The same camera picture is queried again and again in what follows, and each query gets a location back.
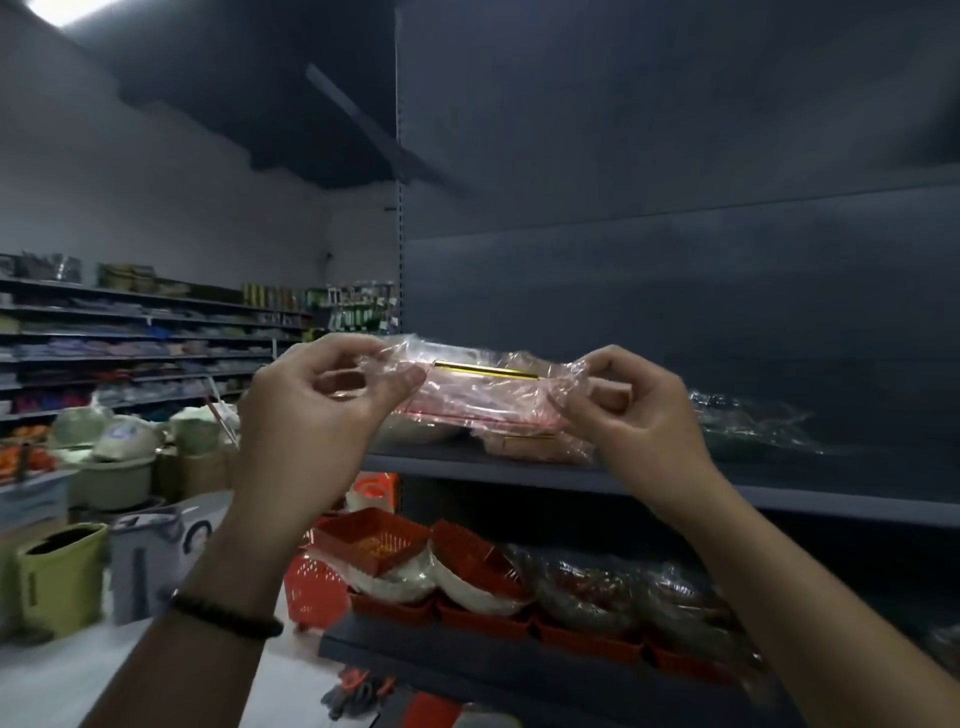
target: gold stripe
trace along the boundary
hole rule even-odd
[[[537,375],[529,372],[520,372],[516,369],[497,369],[496,367],[480,367],[474,364],[457,364],[452,361],[435,361],[433,365],[437,369],[446,369],[450,372],[460,372],[468,375],[483,376],[504,376],[510,379],[539,379]]]

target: ceiling light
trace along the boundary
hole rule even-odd
[[[27,7],[51,25],[63,28],[119,0],[28,0]]]

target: hand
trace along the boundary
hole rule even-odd
[[[377,428],[423,384],[423,371],[411,366],[355,399],[328,396],[362,387],[358,373],[338,370],[382,349],[374,336],[332,333],[295,345],[253,376],[239,407],[240,483],[231,523],[241,519],[258,539],[295,545],[347,491]]]
[[[584,357],[591,375],[629,383],[626,410],[615,387],[594,381],[588,397],[561,405],[579,434],[596,445],[611,473],[662,521],[679,527],[704,495],[731,488],[710,460],[683,381],[641,356],[611,346]],[[611,412],[612,405],[620,413]]]

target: red basket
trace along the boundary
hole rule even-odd
[[[347,613],[347,584],[322,561],[298,553],[283,578],[290,620],[305,629],[326,629]]]
[[[379,576],[423,551],[430,529],[379,508],[365,508],[318,524],[313,538],[323,553]]]
[[[437,599],[440,621],[456,629],[469,629],[498,640],[523,640],[530,634],[530,613],[519,617],[489,617],[468,612],[445,596]]]
[[[437,521],[430,531],[433,553],[468,584],[508,599],[530,599],[530,592],[503,552],[457,523]]]
[[[600,657],[611,662],[630,665],[639,661],[640,653],[643,651],[643,644],[640,642],[623,642],[574,632],[564,629],[553,619],[541,613],[534,615],[534,624],[540,633],[542,643],[565,649],[567,652],[575,652],[578,655]]]
[[[433,596],[427,597],[420,604],[391,604],[362,595],[353,589],[350,590],[349,595],[350,605],[358,615],[392,619],[414,627],[433,621]]]
[[[733,682],[733,678],[714,663],[684,655],[682,652],[664,647],[656,641],[648,640],[647,646],[653,653],[654,667],[661,672],[685,675],[705,683],[727,684]]]

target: finger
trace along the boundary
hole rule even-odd
[[[622,415],[630,407],[633,388],[626,382],[592,376],[589,378],[588,395],[594,404],[613,414]]]
[[[640,399],[669,381],[674,375],[663,367],[616,345],[590,352],[584,357],[592,375],[614,375],[628,382],[634,397]]]
[[[329,333],[310,344],[291,347],[281,359],[312,383],[317,375],[333,369],[349,369],[360,356],[377,356],[383,351],[383,342],[376,336],[359,333]]]
[[[333,372],[323,372],[313,380],[313,388],[322,395],[333,395],[338,392],[352,392],[367,386],[367,378],[363,372],[355,369],[341,369]]]
[[[586,437],[594,443],[614,420],[613,415],[579,392],[571,392],[567,395],[564,404],[554,401],[554,406],[569,420],[575,434]]]
[[[349,402],[372,428],[380,427],[387,415],[401,402],[420,389],[426,379],[426,371],[411,364],[388,375],[379,376],[367,387],[367,391]]]

